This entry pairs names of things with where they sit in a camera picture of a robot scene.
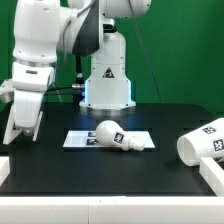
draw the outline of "white paper sheet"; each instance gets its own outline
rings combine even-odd
[[[155,148],[153,141],[147,131],[130,131],[136,139],[145,143],[145,148]],[[69,131],[63,147],[104,147],[96,140],[95,131]]]

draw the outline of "black table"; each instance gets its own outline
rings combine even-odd
[[[69,103],[45,103],[36,142],[20,135],[0,156],[11,173],[0,196],[214,196],[199,174],[180,160],[181,135],[216,119],[194,105],[139,104],[120,117],[96,117]],[[9,109],[0,113],[2,142]],[[148,131],[155,148],[123,152],[114,148],[63,148],[69,130],[95,130],[106,119],[127,131]]]

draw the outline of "black cable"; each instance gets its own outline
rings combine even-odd
[[[79,95],[79,93],[45,93],[44,96],[73,96],[73,95]]]
[[[143,50],[144,56],[146,58],[149,71],[150,71],[150,73],[152,75],[152,78],[153,78],[153,81],[154,81],[154,84],[155,84],[155,87],[156,87],[156,90],[157,90],[157,94],[158,94],[158,97],[159,97],[159,101],[160,101],[160,103],[162,103],[161,93],[160,93],[159,86],[158,86],[158,83],[157,83],[157,80],[156,80],[156,75],[155,75],[155,72],[154,72],[154,70],[152,68],[151,61],[149,59],[149,56],[148,56],[145,44],[144,44],[144,42],[142,40],[142,36],[141,36],[141,33],[139,31],[139,28],[138,28],[138,23],[137,23],[135,14],[134,14],[134,10],[133,10],[132,4],[131,4],[131,0],[128,0],[128,2],[129,2],[129,5],[130,5],[132,16],[133,16],[137,37],[138,37],[139,42],[140,42],[140,44],[142,46],[142,50]]]
[[[76,61],[76,73],[81,74],[82,73],[81,57],[75,56],[75,61]]]
[[[54,92],[54,91],[64,90],[64,89],[72,89],[72,86],[60,86],[60,87],[54,87],[54,88],[50,88],[50,89],[48,89],[46,92]]]

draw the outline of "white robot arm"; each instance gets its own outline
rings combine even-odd
[[[68,4],[70,8],[61,7],[59,0],[18,0],[11,81],[14,105],[5,144],[22,131],[26,135],[35,131],[44,93],[55,78],[57,49],[92,57],[82,111],[116,115],[135,106],[125,75],[125,39],[113,18],[132,17],[132,10],[135,16],[143,15],[151,0],[68,0]],[[13,126],[20,131],[12,134]]]

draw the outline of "green backdrop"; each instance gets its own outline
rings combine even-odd
[[[1,82],[11,77],[16,2],[0,0]],[[223,12],[224,0],[152,0],[148,13],[137,19],[163,103],[196,104],[219,116],[224,114]],[[116,22],[127,40],[126,74],[135,81],[137,103],[159,103],[133,20]],[[88,77],[90,61],[82,62]],[[71,84],[74,77],[75,63],[70,56],[65,69],[57,73],[56,84]]]

